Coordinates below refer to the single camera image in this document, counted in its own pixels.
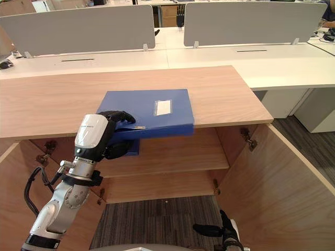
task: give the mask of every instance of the wooden countertop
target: wooden countertop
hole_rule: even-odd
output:
[[[109,90],[180,88],[188,89],[196,128],[273,120],[232,66],[54,75],[1,80],[0,138],[74,136]]]

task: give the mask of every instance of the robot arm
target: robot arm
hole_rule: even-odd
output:
[[[53,185],[61,177],[51,200],[42,208],[33,224],[21,251],[57,250],[63,234],[72,224],[80,207],[85,203],[91,186],[99,186],[103,180],[95,165],[104,157],[117,158],[131,147],[122,142],[108,147],[116,124],[135,119],[124,111],[109,111],[86,115],[75,138],[74,161],[62,161]]]

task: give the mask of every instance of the cable slot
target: cable slot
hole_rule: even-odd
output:
[[[62,60],[62,62],[87,61],[87,60],[94,60],[94,59],[69,59],[69,60]]]

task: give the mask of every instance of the white label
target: white label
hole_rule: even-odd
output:
[[[170,113],[171,113],[171,100],[156,101],[156,112],[155,112],[156,116]]]

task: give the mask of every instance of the black device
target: black device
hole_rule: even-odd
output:
[[[0,63],[0,70],[5,70],[13,66],[14,64],[9,59],[6,59]]]
[[[185,5],[178,5],[177,7],[177,26],[182,28],[185,22]]]
[[[232,220],[228,218],[223,210],[220,210],[220,214],[223,227],[194,224],[193,229],[197,233],[208,237],[222,236],[222,246],[215,248],[215,251],[226,251],[229,247],[234,247],[236,250],[243,251],[244,248],[239,241],[239,236],[232,224]]]
[[[323,36],[323,39],[329,42],[334,42],[335,40],[335,28],[330,28]]]
[[[106,0],[93,0],[94,6],[95,5],[105,5],[107,3]]]

